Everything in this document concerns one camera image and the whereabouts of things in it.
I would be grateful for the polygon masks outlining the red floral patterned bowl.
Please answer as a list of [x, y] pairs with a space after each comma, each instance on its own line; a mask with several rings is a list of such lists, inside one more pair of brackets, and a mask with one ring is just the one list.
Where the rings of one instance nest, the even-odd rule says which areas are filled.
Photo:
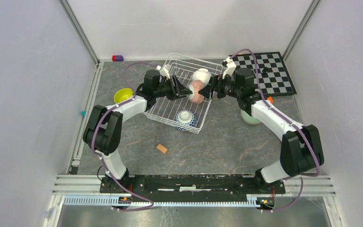
[[199, 91], [203, 87], [204, 84], [201, 80], [195, 80], [190, 82], [187, 88], [192, 92], [192, 94], [188, 96], [188, 100], [194, 104], [201, 104], [204, 100], [204, 96], [199, 94]]

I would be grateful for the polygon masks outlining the blue white patterned bowl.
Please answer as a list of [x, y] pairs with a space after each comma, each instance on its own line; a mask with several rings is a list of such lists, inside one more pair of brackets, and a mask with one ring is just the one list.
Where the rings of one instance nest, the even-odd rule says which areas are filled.
[[179, 125], [176, 126], [177, 129], [181, 131], [187, 131], [185, 127], [181, 127], [181, 125], [184, 126], [190, 126], [190, 127], [196, 127], [198, 119], [196, 115], [187, 109], [180, 110], [173, 119], [176, 123]]

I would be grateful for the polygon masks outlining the pale green ceramic bowl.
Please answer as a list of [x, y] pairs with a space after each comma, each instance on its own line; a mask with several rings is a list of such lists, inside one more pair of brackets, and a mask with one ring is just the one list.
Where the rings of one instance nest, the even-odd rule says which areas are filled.
[[257, 124], [260, 124], [261, 121], [250, 116], [248, 113], [246, 113], [245, 111], [241, 110], [241, 118], [247, 123], [247, 124], [250, 124], [250, 125], [257, 125]]

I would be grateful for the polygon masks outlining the yellow bowl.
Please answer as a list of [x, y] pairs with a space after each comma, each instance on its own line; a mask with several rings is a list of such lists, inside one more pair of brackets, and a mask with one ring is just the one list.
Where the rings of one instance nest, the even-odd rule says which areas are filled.
[[116, 104], [119, 104], [133, 96], [133, 90], [131, 88], [122, 88], [118, 90], [113, 97]]

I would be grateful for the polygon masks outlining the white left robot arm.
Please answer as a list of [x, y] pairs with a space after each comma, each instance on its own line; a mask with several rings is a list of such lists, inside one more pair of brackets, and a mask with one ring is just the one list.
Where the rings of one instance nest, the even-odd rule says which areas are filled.
[[83, 141], [101, 160], [106, 176], [112, 179], [113, 189], [122, 193], [130, 186], [128, 170], [118, 152], [123, 123], [148, 111], [160, 97], [175, 100], [193, 94], [194, 90], [183, 85], [175, 76], [165, 77], [157, 70], [148, 70], [131, 98], [111, 107], [93, 107]]

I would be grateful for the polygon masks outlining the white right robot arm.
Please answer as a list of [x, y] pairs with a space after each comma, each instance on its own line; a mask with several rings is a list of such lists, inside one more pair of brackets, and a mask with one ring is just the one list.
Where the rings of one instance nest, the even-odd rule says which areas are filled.
[[305, 126], [279, 111], [262, 93], [257, 92], [255, 74], [248, 68], [239, 68], [231, 76], [212, 76], [208, 85], [198, 93], [212, 98], [236, 98], [241, 110], [267, 126], [281, 141], [278, 161], [255, 172], [254, 187], [260, 193], [268, 192], [273, 183], [298, 175], [310, 176], [309, 170], [320, 174], [324, 156], [320, 134], [314, 125]]

